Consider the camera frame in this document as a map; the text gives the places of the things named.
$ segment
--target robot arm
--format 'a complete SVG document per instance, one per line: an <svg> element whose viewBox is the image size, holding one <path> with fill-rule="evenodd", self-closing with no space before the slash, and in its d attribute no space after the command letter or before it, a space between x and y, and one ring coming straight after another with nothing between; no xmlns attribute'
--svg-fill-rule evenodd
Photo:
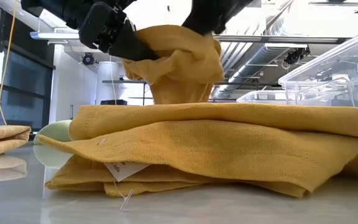
<svg viewBox="0 0 358 224"><path fill-rule="evenodd" d="M22 0L22 8L39 17L46 9L78 29L80 41L91 49L129 60L156 60L153 51L135 36L135 26L123 11L136 0ZM222 33L226 22L253 0L193 0L183 23L201 35Z"/></svg>

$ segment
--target lab room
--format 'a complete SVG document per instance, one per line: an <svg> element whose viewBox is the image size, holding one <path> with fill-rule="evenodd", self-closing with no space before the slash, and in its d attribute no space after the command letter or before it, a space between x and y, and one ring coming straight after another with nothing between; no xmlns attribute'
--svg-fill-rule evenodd
<svg viewBox="0 0 358 224"><path fill-rule="evenodd" d="M358 0L0 0L0 224L358 223Z"/></svg>

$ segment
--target yellow cable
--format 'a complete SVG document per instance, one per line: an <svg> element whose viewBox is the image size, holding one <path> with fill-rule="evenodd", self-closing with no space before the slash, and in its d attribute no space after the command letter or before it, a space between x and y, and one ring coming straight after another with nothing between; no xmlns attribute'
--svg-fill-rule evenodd
<svg viewBox="0 0 358 224"><path fill-rule="evenodd" d="M2 76L1 87L0 87L0 112L1 112L1 116L2 116L2 119L3 119L5 125L7 125L7 123L6 123L6 120L5 120L4 112L2 111L2 107L1 107L1 97L2 97L2 90L4 88L4 79L5 79L5 75L6 75L6 72L7 72L7 65L8 65L8 61L9 61L9 52L11 51L13 30L14 30L15 20L16 20L16 11L17 11L17 1L14 0L14 9L13 9L11 33L10 33L10 36L9 36L9 42L8 42L8 46L7 46L7 55L6 55L6 61L5 61L5 69L4 69L4 73L3 73L3 76Z"/></svg>
<svg viewBox="0 0 358 224"><path fill-rule="evenodd" d="M2 93L3 93L2 90L4 89L4 80L5 80L5 75L6 75L6 72L7 72L7 65L8 65L8 61L9 61L9 53L11 52L13 30L15 28L15 21L16 21L16 10L17 10L17 1L14 0L11 33L9 34L9 42L7 44L7 50L6 50L5 68L4 68L4 73L2 75L1 87L0 87L0 111L1 111L2 119L4 120L5 125L7 125L7 123L6 123L6 120L5 120L4 112L2 112L1 98L2 98Z"/></svg>

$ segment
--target table surface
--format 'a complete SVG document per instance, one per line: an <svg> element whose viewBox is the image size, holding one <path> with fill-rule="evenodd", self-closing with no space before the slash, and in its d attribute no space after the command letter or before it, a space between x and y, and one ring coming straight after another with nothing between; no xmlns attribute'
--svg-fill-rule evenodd
<svg viewBox="0 0 358 224"><path fill-rule="evenodd" d="M248 185L206 185L133 196L56 192L44 188L56 170L45 168L31 147L9 153L28 174L0 182L2 223L358 223L358 180L333 179L303 199Z"/></svg>

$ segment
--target yellow towel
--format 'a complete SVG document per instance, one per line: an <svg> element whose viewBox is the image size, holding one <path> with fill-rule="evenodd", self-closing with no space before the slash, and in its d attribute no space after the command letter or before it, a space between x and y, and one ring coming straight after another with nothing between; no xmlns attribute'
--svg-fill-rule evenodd
<svg viewBox="0 0 358 224"><path fill-rule="evenodd" d="M0 154L27 143L30 132L30 127L0 126Z"/></svg>
<svg viewBox="0 0 358 224"><path fill-rule="evenodd" d="M358 108L258 104L84 106L73 142L39 141L75 155L46 186L118 196L104 162L152 166L118 183L124 194L245 182L295 197L342 173L358 177Z"/></svg>
<svg viewBox="0 0 358 224"><path fill-rule="evenodd" d="M155 26L137 32L161 58L124 61L126 75L146 80L155 104L207 102L214 82L223 79L221 47L212 35L180 26Z"/></svg>

